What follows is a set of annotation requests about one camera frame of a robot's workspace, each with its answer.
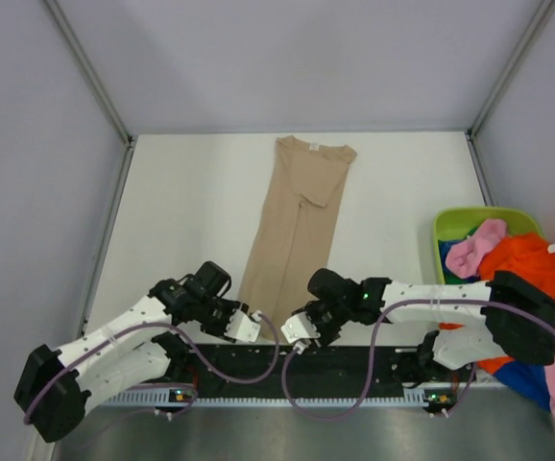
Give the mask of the beige t shirt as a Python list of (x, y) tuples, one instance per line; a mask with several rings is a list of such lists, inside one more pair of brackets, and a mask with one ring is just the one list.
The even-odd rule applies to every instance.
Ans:
[(276, 140), (274, 168), (239, 299), (276, 329), (311, 300), (307, 283), (326, 266), (350, 165), (349, 146), (293, 135)]

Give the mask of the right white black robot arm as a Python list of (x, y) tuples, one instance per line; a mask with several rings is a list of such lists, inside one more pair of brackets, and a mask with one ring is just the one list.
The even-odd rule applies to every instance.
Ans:
[(555, 300), (512, 272), (475, 283), (410, 284), (354, 281), (320, 269), (307, 290), (312, 301), (281, 327), (299, 352), (332, 344), (348, 323), (379, 328), (425, 322), (436, 329), (418, 345), (418, 365), (432, 380), (504, 356), (538, 366), (555, 361)]

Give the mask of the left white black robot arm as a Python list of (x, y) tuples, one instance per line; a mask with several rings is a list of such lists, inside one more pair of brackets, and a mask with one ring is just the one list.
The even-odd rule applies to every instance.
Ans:
[(226, 300), (230, 276), (212, 261), (181, 280), (159, 281), (139, 302), (87, 335), (29, 355), (13, 398), (47, 443), (67, 436), (104, 401), (144, 381), (178, 380), (187, 372), (182, 340), (173, 329), (196, 322), (201, 332), (230, 342), (255, 341), (257, 316)]

